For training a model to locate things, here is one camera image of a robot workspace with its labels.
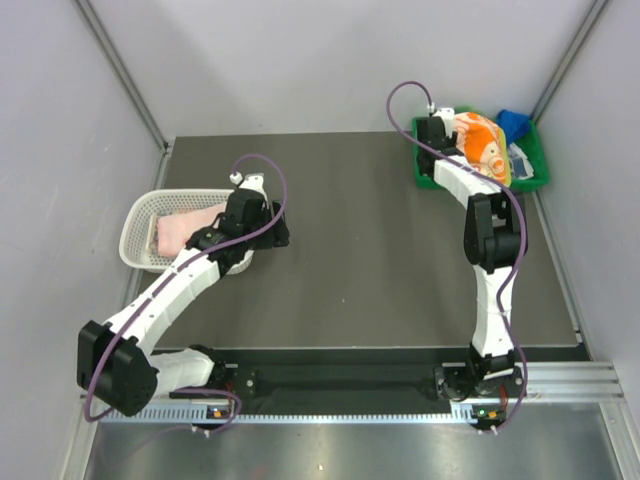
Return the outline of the orange cream patterned towel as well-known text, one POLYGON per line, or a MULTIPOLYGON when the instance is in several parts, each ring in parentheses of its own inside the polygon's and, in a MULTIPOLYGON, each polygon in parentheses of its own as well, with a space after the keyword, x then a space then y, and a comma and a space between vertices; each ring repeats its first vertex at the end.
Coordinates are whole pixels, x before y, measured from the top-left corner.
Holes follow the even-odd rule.
POLYGON ((456 148, 479 173, 505 186, 512 182, 506 136, 494 121, 475 112, 454 116, 456 148))

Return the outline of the pink striped towel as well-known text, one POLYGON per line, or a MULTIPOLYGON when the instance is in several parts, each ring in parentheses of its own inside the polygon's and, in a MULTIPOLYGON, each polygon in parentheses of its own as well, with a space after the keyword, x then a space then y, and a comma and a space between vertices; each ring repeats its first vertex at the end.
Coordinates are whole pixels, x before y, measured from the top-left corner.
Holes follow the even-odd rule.
POLYGON ((201 210, 162 216, 157 220, 158 254, 174 258, 198 230, 212 226, 226 209, 225 203, 201 210))

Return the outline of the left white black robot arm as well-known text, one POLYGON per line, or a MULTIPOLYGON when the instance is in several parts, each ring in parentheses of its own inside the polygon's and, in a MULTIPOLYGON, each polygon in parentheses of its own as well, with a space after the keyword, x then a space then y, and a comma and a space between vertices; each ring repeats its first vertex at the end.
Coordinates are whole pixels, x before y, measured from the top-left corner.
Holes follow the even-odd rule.
POLYGON ((257 190, 238 188, 212 224, 196 230, 172 265, 131 304, 108 320, 89 321, 78 334, 77 384, 85 403, 99 399, 125 416, 150 400, 196 388, 216 396, 227 374, 213 351, 195 346, 157 354, 160 338, 183 311, 245 256, 289 243, 285 200, 268 201, 257 190))

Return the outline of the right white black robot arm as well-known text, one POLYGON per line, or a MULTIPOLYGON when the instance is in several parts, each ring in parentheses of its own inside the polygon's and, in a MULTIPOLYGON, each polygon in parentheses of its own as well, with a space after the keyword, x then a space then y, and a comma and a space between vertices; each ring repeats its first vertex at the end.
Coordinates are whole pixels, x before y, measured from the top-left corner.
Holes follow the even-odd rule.
POLYGON ((416 171, 466 211, 463 250, 476 278, 476 326, 466 378, 445 378, 457 401, 487 396, 515 373, 512 290, 527 249, 521 197, 510 188, 503 130, 484 116, 443 108, 412 122, 416 171))

